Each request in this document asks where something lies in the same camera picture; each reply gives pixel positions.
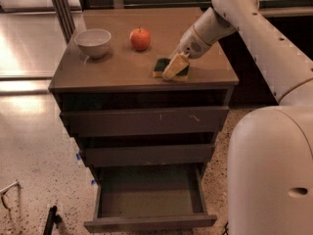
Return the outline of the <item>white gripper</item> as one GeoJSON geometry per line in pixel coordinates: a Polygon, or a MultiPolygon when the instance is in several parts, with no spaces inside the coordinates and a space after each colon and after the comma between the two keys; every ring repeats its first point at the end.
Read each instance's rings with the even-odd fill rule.
{"type": "Polygon", "coordinates": [[[169,55],[170,62],[162,73],[165,80],[186,80],[188,76],[189,58],[203,56],[211,47],[207,30],[191,26],[182,36],[179,49],[169,55]]]}

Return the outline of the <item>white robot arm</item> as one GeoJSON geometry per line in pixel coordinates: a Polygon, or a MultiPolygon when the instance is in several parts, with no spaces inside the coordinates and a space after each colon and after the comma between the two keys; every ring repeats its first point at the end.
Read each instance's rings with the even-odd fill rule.
{"type": "Polygon", "coordinates": [[[211,0],[183,35],[170,79],[238,32],[277,104],[243,117],[227,165],[230,235],[313,235],[313,61],[259,12],[258,0],[211,0]]]}

